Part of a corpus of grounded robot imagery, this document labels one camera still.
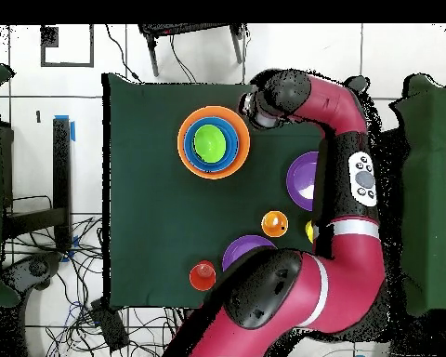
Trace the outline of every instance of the black chair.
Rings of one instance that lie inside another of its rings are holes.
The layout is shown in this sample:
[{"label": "black chair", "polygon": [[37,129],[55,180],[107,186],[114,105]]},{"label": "black chair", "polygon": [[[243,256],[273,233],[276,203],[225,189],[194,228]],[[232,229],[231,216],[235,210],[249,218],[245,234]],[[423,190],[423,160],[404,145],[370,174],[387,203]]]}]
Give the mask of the black chair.
[{"label": "black chair", "polygon": [[159,68],[157,66],[157,58],[155,56],[155,47],[157,46],[156,39],[159,37],[182,34],[188,32],[198,32],[200,30],[214,29],[216,27],[229,26],[231,32],[231,39],[236,53],[236,60],[238,63],[242,62],[242,53],[238,40],[243,38],[243,24],[242,23],[154,23],[154,24],[139,24],[138,29],[147,40],[147,47],[151,55],[151,63],[153,75],[159,76]]}]

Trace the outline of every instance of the orange cup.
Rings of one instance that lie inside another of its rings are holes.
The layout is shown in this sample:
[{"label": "orange cup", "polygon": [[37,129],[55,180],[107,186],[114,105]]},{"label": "orange cup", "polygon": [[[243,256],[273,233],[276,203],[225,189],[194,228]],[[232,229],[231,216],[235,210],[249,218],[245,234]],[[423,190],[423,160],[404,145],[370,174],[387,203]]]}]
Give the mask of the orange cup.
[{"label": "orange cup", "polygon": [[281,211],[269,211],[261,220],[263,232],[269,237],[281,237],[287,232],[287,217]]},{"label": "orange cup", "polygon": [[215,282],[216,272],[211,261],[202,260],[190,271],[190,284],[201,292],[211,289]]}]

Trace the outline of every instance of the red cup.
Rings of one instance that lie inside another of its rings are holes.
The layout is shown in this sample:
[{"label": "red cup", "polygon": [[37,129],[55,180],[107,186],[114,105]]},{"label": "red cup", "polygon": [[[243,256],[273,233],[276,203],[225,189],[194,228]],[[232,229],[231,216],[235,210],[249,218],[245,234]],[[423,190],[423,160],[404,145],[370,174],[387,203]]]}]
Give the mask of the red cup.
[{"label": "red cup", "polygon": [[215,282],[216,272],[211,261],[202,260],[190,271],[191,285],[201,292],[211,289]]}]

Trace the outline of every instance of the blue bowl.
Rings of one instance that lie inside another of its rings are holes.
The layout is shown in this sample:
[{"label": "blue bowl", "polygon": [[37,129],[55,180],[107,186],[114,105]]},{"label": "blue bowl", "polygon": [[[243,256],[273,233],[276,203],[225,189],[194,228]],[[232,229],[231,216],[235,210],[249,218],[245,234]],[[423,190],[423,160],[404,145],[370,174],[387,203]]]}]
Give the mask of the blue bowl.
[{"label": "blue bowl", "polygon": [[[197,130],[204,125],[213,125],[218,127],[223,133],[223,136],[225,136],[227,149],[225,150],[223,157],[216,163],[204,162],[193,148],[193,137],[195,136]],[[238,146],[238,135],[236,134],[234,127],[225,119],[221,119],[216,116],[208,116],[196,121],[189,127],[183,139],[183,151],[185,156],[189,162],[195,166],[195,168],[205,172],[216,172],[227,168],[236,157],[236,154],[238,153]]]}]

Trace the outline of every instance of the bowl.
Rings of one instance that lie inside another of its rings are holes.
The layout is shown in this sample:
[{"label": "bowl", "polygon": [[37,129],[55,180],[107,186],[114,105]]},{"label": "bowl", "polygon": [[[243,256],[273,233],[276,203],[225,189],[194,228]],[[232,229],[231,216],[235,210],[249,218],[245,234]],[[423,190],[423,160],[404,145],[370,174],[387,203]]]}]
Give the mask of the bowl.
[{"label": "bowl", "polygon": [[[236,157],[231,161],[228,167],[218,171],[203,171],[196,168],[195,165],[189,161],[184,150],[184,138],[190,126],[199,119],[208,116],[215,116],[230,123],[230,125],[236,130],[236,135],[238,136],[238,152],[236,153]],[[183,165],[193,174],[205,179],[222,179],[238,171],[248,157],[249,146],[250,138],[248,127],[238,113],[226,107],[207,106],[192,112],[182,123],[177,134],[177,151]]]},{"label": "bowl", "polygon": [[270,240],[259,235],[244,235],[234,240],[225,251],[221,267],[225,271],[237,258],[259,246],[276,247]]},{"label": "bowl", "polygon": [[193,149],[204,162],[219,162],[227,149],[225,135],[214,125],[200,126],[193,136]]},{"label": "bowl", "polygon": [[304,153],[293,161],[287,171],[287,191],[291,199],[307,211],[312,211],[317,157],[317,152]]},{"label": "bowl", "polygon": [[[212,125],[218,127],[226,141],[225,154],[216,163],[206,163],[193,149],[193,137],[201,126]],[[230,122],[217,116],[204,117],[193,123],[185,133],[183,151],[185,158],[195,168],[207,173],[221,171],[231,165],[239,150],[238,135]]]}]

